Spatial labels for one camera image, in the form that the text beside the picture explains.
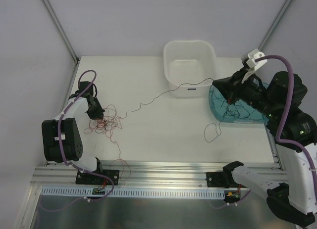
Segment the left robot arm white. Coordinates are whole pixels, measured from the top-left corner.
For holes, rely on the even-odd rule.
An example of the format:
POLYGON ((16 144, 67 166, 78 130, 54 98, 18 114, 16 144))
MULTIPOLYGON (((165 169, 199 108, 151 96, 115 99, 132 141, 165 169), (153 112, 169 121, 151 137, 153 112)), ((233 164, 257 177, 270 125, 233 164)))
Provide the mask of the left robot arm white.
POLYGON ((97 157, 83 155, 77 122, 84 115, 91 120, 104 117, 97 99, 97 88, 88 81, 79 83, 78 90, 69 97, 67 106, 58 116, 42 122, 45 158, 76 168, 76 184, 118 185, 119 170, 106 170, 97 157))

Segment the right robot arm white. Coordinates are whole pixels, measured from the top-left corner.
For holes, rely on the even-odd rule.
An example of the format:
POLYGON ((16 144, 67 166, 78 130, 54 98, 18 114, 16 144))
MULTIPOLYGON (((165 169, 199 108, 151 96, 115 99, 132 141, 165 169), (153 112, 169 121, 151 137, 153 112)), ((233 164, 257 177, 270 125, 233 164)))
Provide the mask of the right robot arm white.
POLYGON ((262 197, 281 220, 306 228, 317 212, 317 123, 300 109, 307 87, 297 74, 277 72, 267 87, 245 71, 213 82, 228 104, 242 101, 267 118, 267 129, 281 147, 288 181, 276 183, 235 161, 223 168, 222 181, 237 183, 262 197))

